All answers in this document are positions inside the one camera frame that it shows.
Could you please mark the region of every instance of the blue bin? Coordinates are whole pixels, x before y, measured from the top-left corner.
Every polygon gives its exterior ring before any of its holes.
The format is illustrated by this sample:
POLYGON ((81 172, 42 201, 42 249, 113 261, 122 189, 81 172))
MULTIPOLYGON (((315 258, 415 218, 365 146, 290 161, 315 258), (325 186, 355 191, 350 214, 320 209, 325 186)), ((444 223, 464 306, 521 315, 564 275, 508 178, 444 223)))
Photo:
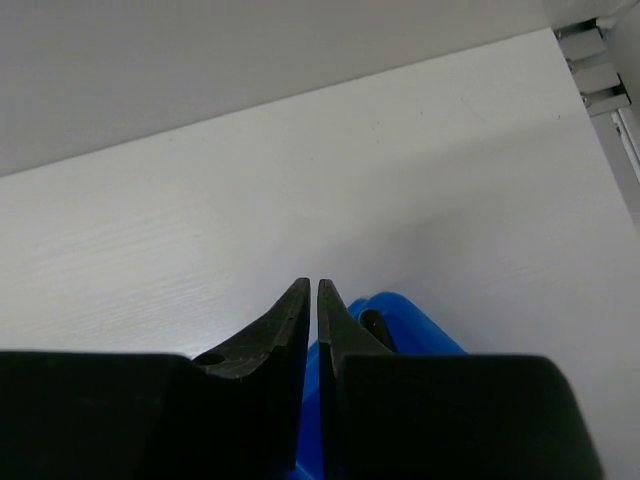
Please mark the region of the blue bin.
MULTIPOLYGON (((349 307, 354 320, 364 310, 377 310, 387 324, 399 353, 460 355, 464 350, 418 307, 402 295, 379 293, 356 300, 349 307)), ((320 423, 318 343, 309 348, 302 394, 302 413, 295 471, 289 480, 322 480, 322 428, 320 423)))

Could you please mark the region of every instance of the black object in blue container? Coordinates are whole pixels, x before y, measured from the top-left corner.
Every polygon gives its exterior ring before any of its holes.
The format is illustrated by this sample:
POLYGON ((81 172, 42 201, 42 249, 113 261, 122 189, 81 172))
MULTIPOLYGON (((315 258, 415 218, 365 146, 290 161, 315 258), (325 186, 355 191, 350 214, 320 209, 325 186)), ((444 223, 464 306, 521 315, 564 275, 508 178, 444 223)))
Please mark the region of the black object in blue container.
MULTIPOLYGON (((392 292, 356 300, 349 307, 355 319, 365 310, 376 310, 385 320, 398 353, 458 355, 465 351, 408 299, 392 292)), ((321 480, 322 425, 320 422, 318 343, 307 354, 302 395, 300 436, 296 470, 289 480, 321 480)))

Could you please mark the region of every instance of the hinge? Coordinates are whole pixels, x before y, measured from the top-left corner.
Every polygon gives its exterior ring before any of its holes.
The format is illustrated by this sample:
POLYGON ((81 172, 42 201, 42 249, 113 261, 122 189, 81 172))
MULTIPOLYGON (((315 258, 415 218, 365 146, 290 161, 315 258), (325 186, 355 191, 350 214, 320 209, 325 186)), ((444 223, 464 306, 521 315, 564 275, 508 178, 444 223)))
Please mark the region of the hinge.
POLYGON ((631 104, 595 19, 556 30, 555 34, 590 116, 631 104))

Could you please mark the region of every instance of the blue container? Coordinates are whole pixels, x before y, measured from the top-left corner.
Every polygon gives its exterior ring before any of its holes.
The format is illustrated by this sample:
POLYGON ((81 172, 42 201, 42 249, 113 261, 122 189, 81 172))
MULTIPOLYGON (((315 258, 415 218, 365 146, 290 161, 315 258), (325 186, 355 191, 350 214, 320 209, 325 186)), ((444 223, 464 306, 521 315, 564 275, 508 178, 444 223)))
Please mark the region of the blue container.
MULTIPOLYGON (((382 314, 398 353, 459 355, 464 350, 422 311, 402 295, 383 292, 356 300, 349 307, 354 320, 364 310, 382 314)), ((322 480, 322 428, 320 423, 320 368, 318 342, 309 348, 302 394, 296 470, 289 480, 322 480)))

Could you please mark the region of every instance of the dark hole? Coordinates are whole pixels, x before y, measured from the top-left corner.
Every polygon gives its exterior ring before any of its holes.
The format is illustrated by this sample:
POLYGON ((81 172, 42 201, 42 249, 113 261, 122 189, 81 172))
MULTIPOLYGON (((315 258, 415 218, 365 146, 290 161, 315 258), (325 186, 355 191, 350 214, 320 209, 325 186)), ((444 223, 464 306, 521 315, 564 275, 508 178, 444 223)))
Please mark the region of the dark hole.
POLYGON ((207 352, 199 355, 195 362, 198 365, 217 365, 225 361, 224 355, 220 355, 218 353, 207 352))

